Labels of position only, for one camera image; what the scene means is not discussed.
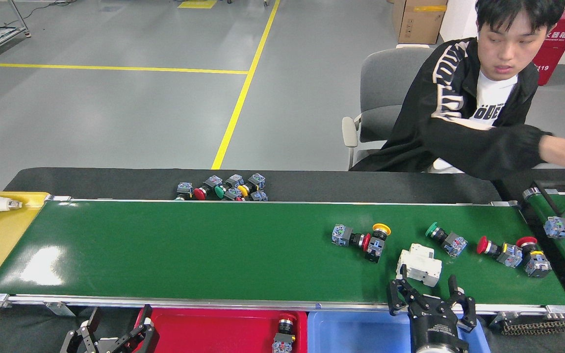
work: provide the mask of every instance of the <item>gray floor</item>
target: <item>gray floor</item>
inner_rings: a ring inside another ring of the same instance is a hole
[[[47,2],[18,1],[27,16]],[[27,18],[0,63],[250,69],[274,6],[77,0]],[[280,0],[221,168],[345,170],[361,62],[396,44],[384,0]],[[14,20],[0,2],[0,25]],[[0,67],[0,189],[31,167],[211,168],[245,73]],[[565,137],[565,65],[529,123]]]

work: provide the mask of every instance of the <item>red bin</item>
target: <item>red bin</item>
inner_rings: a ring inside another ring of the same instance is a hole
[[[551,33],[542,44],[542,48],[533,58],[533,62],[538,67],[540,79],[538,85],[546,85],[549,78],[559,63],[559,59],[565,51],[565,10],[558,25],[551,30]]]

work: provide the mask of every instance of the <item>young man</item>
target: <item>young man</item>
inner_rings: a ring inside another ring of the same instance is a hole
[[[477,0],[475,7],[477,38],[435,49],[388,142],[351,170],[498,179],[543,162],[565,167],[565,139],[525,125],[538,88],[531,60],[565,0]]]

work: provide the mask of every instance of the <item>yellow floor line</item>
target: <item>yellow floor line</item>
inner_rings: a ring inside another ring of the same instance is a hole
[[[192,0],[185,1],[178,5],[181,9],[212,9],[218,0]]]
[[[252,83],[254,72],[256,71],[258,61],[260,60],[260,55],[263,52],[263,47],[265,46],[265,42],[267,41],[267,36],[269,36],[269,29],[271,29],[272,22],[274,21],[274,17],[276,16],[276,11],[278,11],[278,4],[280,4],[280,0],[276,0],[276,4],[274,4],[272,13],[269,14],[269,20],[267,20],[267,25],[265,25],[265,30],[263,31],[263,35],[260,38],[260,42],[258,43],[256,54],[254,54],[252,64],[250,65],[250,69],[239,94],[237,104],[235,105],[235,109],[232,112],[231,120],[228,123],[228,127],[226,127],[226,133],[224,133],[224,138],[222,138],[222,143],[217,150],[217,155],[215,156],[215,161],[213,161],[213,167],[211,167],[211,169],[219,169],[222,167],[222,161],[224,161],[226,150],[228,149],[228,145],[231,142],[232,134],[234,133],[239,115],[241,114],[241,109],[243,108],[243,104],[245,102],[245,96],[247,96],[247,91],[250,89],[250,84]]]
[[[198,72],[204,74],[247,75],[249,71],[182,69],[173,67],[127,67],[127,66],[84,66],[84,65],[41,65],[31,63],[0,63],[0,67],[26,67],[34,69],[82,69],[82,70],[123,70],[123,71],[162,71],[162,72]]]

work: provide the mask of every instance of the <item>gray office chair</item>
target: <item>gray office chair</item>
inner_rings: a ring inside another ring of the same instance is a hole
[[[377,151],[359,141],[386,141],[400,114],[402,102],[422,63],[433,52],[428,47],[387,49],[368,56],[361,67],[361,114],[341,120],[343,144],[350,148],[348,169]]]

